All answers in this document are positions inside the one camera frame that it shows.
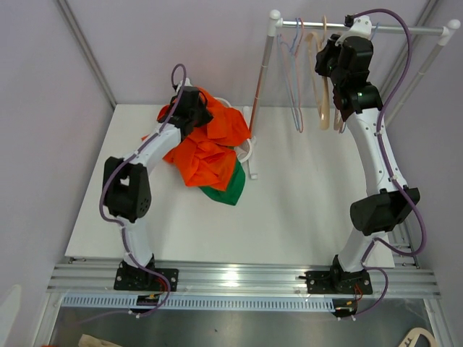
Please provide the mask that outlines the orange t shirt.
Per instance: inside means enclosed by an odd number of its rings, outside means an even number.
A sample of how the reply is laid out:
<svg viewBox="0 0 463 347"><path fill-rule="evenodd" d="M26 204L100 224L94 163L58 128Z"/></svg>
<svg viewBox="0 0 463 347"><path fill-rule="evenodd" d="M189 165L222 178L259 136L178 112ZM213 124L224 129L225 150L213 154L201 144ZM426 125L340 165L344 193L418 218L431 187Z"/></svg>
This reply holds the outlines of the orange t shirt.
<svg viewBox="0 0 463 347"><path fill-rule="evenodd" d="M212 139L194 131L168 151L163 160L177 168L186 186L212 187L224 192L237 161L234 147L240 143L234 137Z"/></svg>
<svg viewBox="0 0 463 347"><path fill-rule="evenodd" d="M223 106L216 98L210 95L206 90L198 87L205 93L208 101L207 109L213 116L213 120L203 127L194 128L194 131L202 132L212 139L236 138L241 141L241 145L246 139L250 138L250 131L247 123L240 111L235 108ZM169 120L171 114L168 114L169 104L164 106L158 114L158 122Z"/></svg>

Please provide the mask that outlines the bright green t shirt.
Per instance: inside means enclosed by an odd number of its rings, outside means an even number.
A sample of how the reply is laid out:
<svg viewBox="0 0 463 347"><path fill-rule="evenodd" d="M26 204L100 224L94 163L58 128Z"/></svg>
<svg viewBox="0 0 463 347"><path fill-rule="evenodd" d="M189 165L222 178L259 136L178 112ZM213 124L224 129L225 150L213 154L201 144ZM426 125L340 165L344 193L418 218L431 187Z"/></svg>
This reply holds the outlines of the bright green t shirt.
<svg viewBox="0 0 463 347"><path fill-rule="evenodd" d="M245 188L245 180L245 172L242 164L236 161L233 174L225 191L220 191L212 187L200 187L200 190L215 202L236 206Z"/></svg>

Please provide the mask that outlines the blue wire hanger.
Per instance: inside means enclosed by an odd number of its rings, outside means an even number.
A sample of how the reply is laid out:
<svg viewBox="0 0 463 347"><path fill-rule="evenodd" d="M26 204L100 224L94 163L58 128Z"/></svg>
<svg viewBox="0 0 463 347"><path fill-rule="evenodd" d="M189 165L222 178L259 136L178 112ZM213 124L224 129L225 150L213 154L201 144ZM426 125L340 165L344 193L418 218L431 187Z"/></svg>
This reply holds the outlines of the blue wire hanger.
<svg viewBox="0 0 463 347"><path fill-rule="evenodd" d="M374 27L372 27L373 31L372 31L372 33L371 33L371 35L370 35L370 40L373 40L373 39L374 39L375 34L376 34L377 31L378 31L379 25L380 25L380 22L377 22L376 25L375 25Z"/></svg>

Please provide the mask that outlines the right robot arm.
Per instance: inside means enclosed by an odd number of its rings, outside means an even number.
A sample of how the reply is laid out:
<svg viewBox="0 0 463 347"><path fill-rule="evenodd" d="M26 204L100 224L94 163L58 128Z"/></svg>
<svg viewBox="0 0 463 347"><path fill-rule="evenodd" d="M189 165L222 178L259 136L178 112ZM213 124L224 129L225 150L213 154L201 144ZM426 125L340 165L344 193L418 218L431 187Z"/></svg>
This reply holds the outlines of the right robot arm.
<svg viewBox="0 0 463 347"><path fill-rule="evenodd" d="M316 56L315 71L333 84L334 105L351 132L365 173L366 197L353 202L349 213L353 229L344 248L327 272L306 272L312 294L373 292L368 258L375 249L390 245L387 234L411 213L420 192L410 188L396 166L379 118L383 102L368 82L372 42L360 36L333 34Z"/></svg>

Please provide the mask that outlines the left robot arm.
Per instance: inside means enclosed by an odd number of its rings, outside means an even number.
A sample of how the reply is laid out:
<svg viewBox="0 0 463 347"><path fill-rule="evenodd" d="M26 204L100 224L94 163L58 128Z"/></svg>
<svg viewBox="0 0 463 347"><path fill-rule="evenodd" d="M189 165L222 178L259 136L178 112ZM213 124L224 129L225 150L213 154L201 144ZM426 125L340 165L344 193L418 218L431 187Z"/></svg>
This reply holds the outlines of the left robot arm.
<svg viewBox="0 0 463 347"><path fill-rule="evenodd" d="M171 99L166 114L139 148L122 158L106 159L98 209L102 219L118 225L124 247L115 287L147 290L156 280L169 282L156 272L153 252L148 245L144 217L152 195L149 176L163 157L181 144L192 131L209 123L205 93L197 87L181 86Z"/></svg>

